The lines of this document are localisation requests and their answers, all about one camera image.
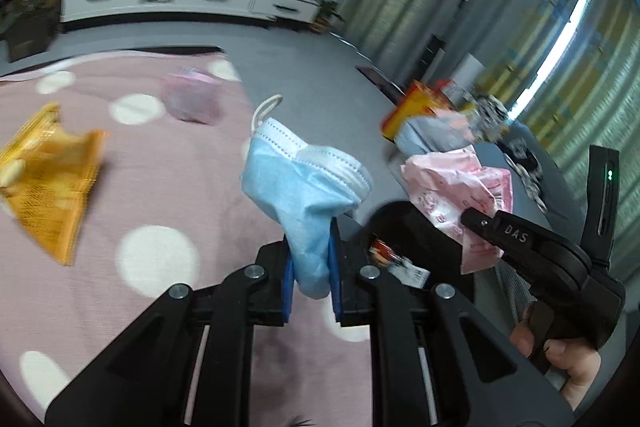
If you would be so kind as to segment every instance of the pink packaging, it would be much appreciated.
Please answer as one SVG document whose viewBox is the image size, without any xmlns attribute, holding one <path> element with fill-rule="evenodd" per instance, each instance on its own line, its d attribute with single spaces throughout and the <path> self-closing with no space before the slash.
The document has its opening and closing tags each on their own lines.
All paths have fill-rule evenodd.
<svg viewBox="0 0 640 427">
<path fill-rule="evenodd" d="M 431 221 L 462 245 L 462 274 L 490 268 L 502 250 L 463 227 L 462 212 L 470 206 L 493 217 L 513 210 L 511 173 L 482 167 L 472 146 L 451 152 L 433 152 L 409 158 L 402 166 L 411 202 Z"/>
<path fill-rule="evenodd" d="M 220 117 L 218 86 L 221 83 L 207 71 L 180 68 L 164 80 L 162 103 L 178 120 L 211 125 Z"/>
</svg>

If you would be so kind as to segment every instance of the metal screw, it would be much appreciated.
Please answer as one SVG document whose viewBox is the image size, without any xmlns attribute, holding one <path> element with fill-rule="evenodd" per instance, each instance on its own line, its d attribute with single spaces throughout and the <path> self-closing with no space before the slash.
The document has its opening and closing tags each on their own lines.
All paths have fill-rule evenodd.
<svg viewBox="0 0 640 427">
<path fill-rule="evenodd" d="M 244 274 L 249 279 L 260 279 L 264 275 L 264 268 L 259 264 L 252 264 L 244 269 Z"/>
<path fill-rule="evenodd" d="M 375 266 L 367 264 L 367 266 L 360 268 L 360 275 L 365 279 L 377 279 L 380 276 L 380 270 Z"/>
<path fill-rule="evenodd" d="M 456 289 L 450 284 L 438 284 L 436 286 L 436 293 L 438 297 L 450 299 L 456 294 Z"/>
<path fill-rule="evenodd" d="M 169 288 L 169 296 L 173 299 L 184 299 L 189 295 L 189 287 L 186 284 L 178 283 Z"/>
</svg>

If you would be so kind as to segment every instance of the potted plant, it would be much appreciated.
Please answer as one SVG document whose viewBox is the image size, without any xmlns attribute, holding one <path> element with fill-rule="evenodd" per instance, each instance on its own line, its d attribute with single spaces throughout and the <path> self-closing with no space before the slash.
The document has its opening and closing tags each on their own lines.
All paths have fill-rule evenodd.
<svg viewBox="0 0 640 427">
<path fill-rule="evenodd" d="M 60 0 L 13 0 L 14 22 L 4 33 L 9 61 L 47 50 L 60 20 Z"/>
<path fill-rule="evenodd" d="M 316 20 L 311 23 L 310 29 L 313 33 L 325 33 L 331 26 L 331 18 L 336 17 L 344 22 L 335 9 L 338 7 L 337 1 L 320 0 L 320 11 L 316 15 Z"/>
</svg>

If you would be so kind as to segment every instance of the orange plastic bag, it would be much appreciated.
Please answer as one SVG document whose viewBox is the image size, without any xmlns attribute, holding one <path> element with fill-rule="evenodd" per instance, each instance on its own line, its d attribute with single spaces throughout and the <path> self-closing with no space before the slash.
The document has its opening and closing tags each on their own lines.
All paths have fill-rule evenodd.
<svg viewBox="0 0 640 427">
<path fill-rule="evenodd" d="M 452 109 L 449 99 L 440 90 L 431 89 L 414 80 L 398 106 L 382 121 L 382 136 L 393 140 L 404 120 L 421 114 L 433 116 L 431 109 L 435 107 Z"/>
<path fill-rule="evenodd" d="M 49 103 L 0 151 L 0 199 L 56 261 L 71 264 L 106 133 L 73 136 Z"/>
</svg>

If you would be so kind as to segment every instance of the pink tablecloth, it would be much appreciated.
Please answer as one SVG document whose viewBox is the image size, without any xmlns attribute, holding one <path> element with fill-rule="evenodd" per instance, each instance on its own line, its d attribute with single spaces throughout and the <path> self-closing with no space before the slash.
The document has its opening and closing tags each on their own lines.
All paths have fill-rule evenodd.
<svg viewBox="0 0 640 427">
<path fill-rule="evenodd" d="M 159 80 L 181 66 L 225 82 L 222 120 L 185 123 L 165 113 Z M 0 212 L 0 369 L 40 418 L 53 397 L 174 282 L 220 283 L 282 238 L 242 194 L 250 107 L 221 55 L 118 52 L 0 80 L 0 144 L 45 103 L 63 124 L 110 134 L 73 266 L 55 263 L 10 214 Z M 328 299 L 295 293 L 291 322 L 257 328 L 252 425 L 295 416 L 319 427 L 366 427 L 368 331 L 333 323 Z"/>
</svg>

